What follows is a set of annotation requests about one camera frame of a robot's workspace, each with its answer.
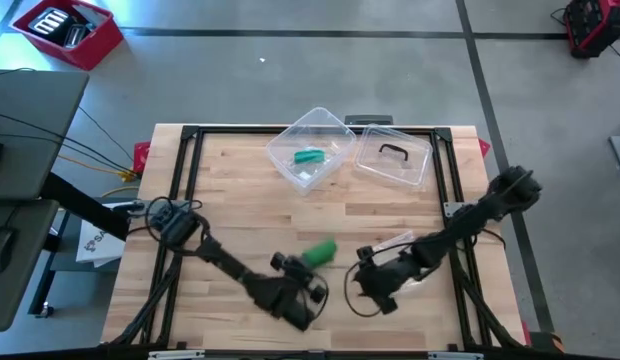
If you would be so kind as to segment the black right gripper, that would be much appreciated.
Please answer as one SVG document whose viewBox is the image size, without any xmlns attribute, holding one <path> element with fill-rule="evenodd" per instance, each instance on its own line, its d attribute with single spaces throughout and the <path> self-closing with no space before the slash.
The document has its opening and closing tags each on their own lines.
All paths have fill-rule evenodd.
<svg viewBox="0 0 620 360">
<path fill-rule="evenodd" d="M 398 306 L 391 295 L 409 278 L 420 274 L 420 265 L 406 251 L 381 265 L 374 262 L 375 252 L 370 246 L 357 250 L 358 270 L 354 280 L 359 282 L 358 296 L 370 298 L 384 315 L 395 311 Z"/>
</svg>

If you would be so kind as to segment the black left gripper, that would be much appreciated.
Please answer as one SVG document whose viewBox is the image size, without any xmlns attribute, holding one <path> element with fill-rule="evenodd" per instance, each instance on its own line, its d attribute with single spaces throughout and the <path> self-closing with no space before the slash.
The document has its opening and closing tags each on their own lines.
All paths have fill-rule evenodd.
<svg viewBox="0 0 620 360">
<path fill-rule="evenodd" d="M 311 282 L 314 280 L 316 274 L 309 268 L 310 264 L 303 256 L 286 256 L 280 252 L 276 252 L 271 258 L 270 265 L 274 270 L 280 270 L 285 276 L 295 280 L 303 290 L 307 290 L 310 299 L 314 303 L 320 303 L 325 299 L 325 286 L 311 286 Z"/>
</svg>

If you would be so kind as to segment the dark green elastic bandage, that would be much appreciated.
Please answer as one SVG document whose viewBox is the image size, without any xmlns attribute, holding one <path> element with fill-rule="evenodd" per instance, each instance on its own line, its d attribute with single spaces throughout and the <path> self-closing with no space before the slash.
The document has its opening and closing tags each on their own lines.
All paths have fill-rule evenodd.
<svg viewBox="0 0 620 360">
<path fill-rule="evenodd" d="M 306 249 L 301 258 L 307 267 L 315 269 L 331 262 L 337 252 L 337 245 L 333 239 L 327 239 L 309 249 Z"/>
</svg>

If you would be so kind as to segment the clear plastic zip bag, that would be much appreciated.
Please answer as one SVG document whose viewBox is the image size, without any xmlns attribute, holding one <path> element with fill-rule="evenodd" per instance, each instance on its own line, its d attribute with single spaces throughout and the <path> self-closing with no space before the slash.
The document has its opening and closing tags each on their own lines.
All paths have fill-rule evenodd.
<svg viewBox="0 0 620 360">
<path fill-rule="evenodd" d="M 310 148 L 323 150 L 325 152 L 325 161 L 323 163 L 295 164 L 293 160 L 294 153 Z M 300 182 L 310 182 L 326 173 L 333 165 L 338 155 L 339 152 L 330 146 L 304 145 L 288 149 L 283 156 L 282 163 Z"/>
<path fill-rule="evenodd" d="M 415 239 L 416 237 L 414 236 L 413 231 L 410 230 L 403 234 L 395 236 L 394 238 L 386 240 L 383 243 L 380 243 L 376 247 L 376 249 L 382 250 L 385 248 L 389 248 L 392 245 L 397 245 L 400 243 L 409 243 Z M 407 295 L 408 293 L 415 292 L 419 289 L 419 287 L 421 286 L 421 283 L 422 283 L 421 280 L 415 280 L 414 278 L 410 278 L 396 292 L 392 294 L 392 297 L 396 297 L 397 295 L 403 296 L 403 295 Z"/>
</svg>

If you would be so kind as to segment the teal green elastic bandage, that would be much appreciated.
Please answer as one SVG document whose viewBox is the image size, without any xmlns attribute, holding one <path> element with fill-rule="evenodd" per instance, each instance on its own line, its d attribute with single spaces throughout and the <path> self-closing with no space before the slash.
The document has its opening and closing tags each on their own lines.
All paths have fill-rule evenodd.
<svg viewBox="0 0 620 360">
<path fill-rule="evenodd" d="M 295 152 L 293 160 L 295 164 L 323 163 L 325 152 L 321 149 L 304 149 Z"/>
</svg>

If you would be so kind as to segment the clear lid with black handle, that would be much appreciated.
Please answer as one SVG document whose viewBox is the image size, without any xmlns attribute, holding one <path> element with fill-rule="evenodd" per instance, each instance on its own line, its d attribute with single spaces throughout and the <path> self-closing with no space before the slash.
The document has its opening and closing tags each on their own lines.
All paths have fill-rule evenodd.
<svg viewBox="0 0 620 360">
<path fill-rule="evenodd" d="M 432 153 L 433 146 L 424 139 L 370 124 L 361 134 L 354 165 L 366 175 L 417 189 L 425 182 Z"/>
</svg>

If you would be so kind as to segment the clear plastic storage box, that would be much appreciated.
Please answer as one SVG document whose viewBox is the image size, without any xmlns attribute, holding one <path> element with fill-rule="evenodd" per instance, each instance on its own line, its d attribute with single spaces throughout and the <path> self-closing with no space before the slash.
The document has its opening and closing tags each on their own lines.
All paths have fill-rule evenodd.
<svg viewBox="0 0 620 360">
<path fill-rule="evenodd" d="M 344 163 L 356 140 L 355 133 L 329 110 L 315 107 L 273 138 L 266 145 L 266 155 L 295 190 L 305 196 Z M 330 146 L 339 152 L 330 169 L 310 182 L 300 182 L 282 163 L 288 149 L 304 145 Z"/>
</svg>

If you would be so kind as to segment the white printed sheet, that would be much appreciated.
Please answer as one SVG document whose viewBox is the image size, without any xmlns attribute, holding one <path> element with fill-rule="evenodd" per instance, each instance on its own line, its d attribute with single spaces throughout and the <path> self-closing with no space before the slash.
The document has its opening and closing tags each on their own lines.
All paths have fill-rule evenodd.
<svg viewBox="0 0 620 360">
<path fill-rule="evenodd" d="M 77 263 L 92 263 L 95 267 L 119 259 L 125 248 L 125 242 L 82 220 L 77 254 Z"/>
</svg>

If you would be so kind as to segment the dark desk leg with caster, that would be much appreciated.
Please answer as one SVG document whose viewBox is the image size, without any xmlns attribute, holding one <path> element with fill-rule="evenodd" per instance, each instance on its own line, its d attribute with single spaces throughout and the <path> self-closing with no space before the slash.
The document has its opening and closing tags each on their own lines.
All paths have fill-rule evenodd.
<svg viewBox="0 0 620 360">
<path fill-rule="evenodd" d="M 64 215 L 61 218 L 59 228 L 57 230 L 51 228 L 44 242 L 43 249 L 49 253 L 49 256 L 28 309 L 28 314 L 34 315 L 36 318 L 48 318 L 54 313 L 54 308 L 47 302 L 47 296 L 56 275 L 56 271 L 52 270 L 51 266 L 61 244 L 62 235 L 67 225 L 68 218 L 68 215 Z"/>
</svg>

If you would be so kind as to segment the grey desk top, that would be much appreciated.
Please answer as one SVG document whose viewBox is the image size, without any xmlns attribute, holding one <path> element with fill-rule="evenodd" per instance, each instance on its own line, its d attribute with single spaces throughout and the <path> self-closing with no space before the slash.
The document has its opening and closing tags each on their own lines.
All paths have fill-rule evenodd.
<svg viewBox="0 0 620 360">
<path fill-rule="evenodd" d="M 89 76 L 0 70 L 0 200 L 39 196 Z"/>
<path fill-rule="evenodd" d="M 0 273 L 0 332 L 14 321 L 58 208 L 54 200 L 0 204 L 0 227 L 9 220 L 15 229 L 10 262 Z"/>
</svg>

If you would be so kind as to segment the red plastic crate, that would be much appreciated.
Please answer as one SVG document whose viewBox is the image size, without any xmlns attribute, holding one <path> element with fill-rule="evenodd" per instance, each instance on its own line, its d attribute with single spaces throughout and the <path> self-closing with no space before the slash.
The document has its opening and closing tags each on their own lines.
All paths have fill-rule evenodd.
<svg viewBox="0 0 620 360">
<path fill-rule="evenodd" d="M 85 5 L 107 15 L 108 18 L 100 26 L 95 27 L 81 16 L 73 8 L 73 5 Z M 74 49 L 63 47 L 66 33 L 71 25 L 57 35 L 40 36 L 35 34 L 28 28 L 28 24 L 47 7 L 55 7 L 67 12 L 74 18 L 74 24 L 89 25 L 91 34 Z M 11 28 L 21 33 L 41 53 L 86 71 L 95 68 L 123 40 L 123 35 L 114 20 L 114 14 L 84 0 L 41 0 L 16 19 L 11 24 Z"/>
</svg>

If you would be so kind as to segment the black computer mouse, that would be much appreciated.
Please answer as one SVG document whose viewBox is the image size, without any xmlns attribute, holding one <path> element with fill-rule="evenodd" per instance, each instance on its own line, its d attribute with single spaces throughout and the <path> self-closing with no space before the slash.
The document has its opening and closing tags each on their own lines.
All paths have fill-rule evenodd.
<svg viewBox="0 0 620 360">
<path fill-rule="evenodd" d="M 3 272 L 10 263 L 11 251 L 16 233 L 17 230 L 12 227 L 0 227 L 0 273 Z"/>
</svg>

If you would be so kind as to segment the black and silver device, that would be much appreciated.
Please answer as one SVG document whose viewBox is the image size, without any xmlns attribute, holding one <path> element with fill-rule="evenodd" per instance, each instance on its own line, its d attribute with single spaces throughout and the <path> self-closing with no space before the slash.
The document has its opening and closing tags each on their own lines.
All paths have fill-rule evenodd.
<svg viewBox="0 0 620 360">
<path fill-rule="evenodd" d="M 63 43 L 63 47 L 67 49 L 74 49 L 91 34 L 91 27 L 85 24 L 71 25 L 66 33 L 66 37 Z"/>
</svg>

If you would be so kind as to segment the grey sheet in crate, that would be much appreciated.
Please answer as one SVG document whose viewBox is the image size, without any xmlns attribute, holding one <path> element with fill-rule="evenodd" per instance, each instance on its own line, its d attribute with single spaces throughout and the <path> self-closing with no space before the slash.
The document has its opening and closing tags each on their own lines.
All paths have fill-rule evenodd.
<svg viewBox="0 0 620 360">
<path fill-rule="evenodd" d="M 104 23 L 108 16 L 103 13 L 94 10 L 93 8 L 87 7 L 85 5 L 73 5 L 73 8 L 84 17 L 89 24 L 94 25 L 95 27 L 100 26 Z"/>
</svg>

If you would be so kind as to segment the black aluminium table frame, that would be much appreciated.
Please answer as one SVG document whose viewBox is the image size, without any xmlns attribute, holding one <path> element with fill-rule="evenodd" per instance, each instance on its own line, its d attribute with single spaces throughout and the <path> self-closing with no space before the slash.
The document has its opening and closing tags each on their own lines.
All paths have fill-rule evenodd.
<svg viewBox="0 0 620 360">
<path fill-rule="evenodd" d="M 266 126 L 207 126 L 201 138 L 183 141 L 182 125 L 160 124 L 153 134 L 140 194 L 191 195 L 223 247 L 251 269 L 269 273 L 276 252 L 297 254 L 333 238 L 334 261 L 321 268 L 329 284 L 322 314 L 306 331 L 254 305 L 226 274 L 188 257 L 180 271 L 168 341 L 205 350 L 442 350 L 480 340 L 484 327 L 474 309 L 460 314 L 462 299 L 451 267 L 443 262 L 419 289 L 400 296 L 389 315 L 345 283 L 359 247 L 412 230 L 441 229 L 442 204 L 482 196 L 488 184 L 476 129 L 423 128 L 411 133 L 434 141 L 439 166 L 430 166 L 417 189 L 372 177 L 344 163 L 302 196 L 277 171 L 266 145 L 278 134 Z"/>
</svg>

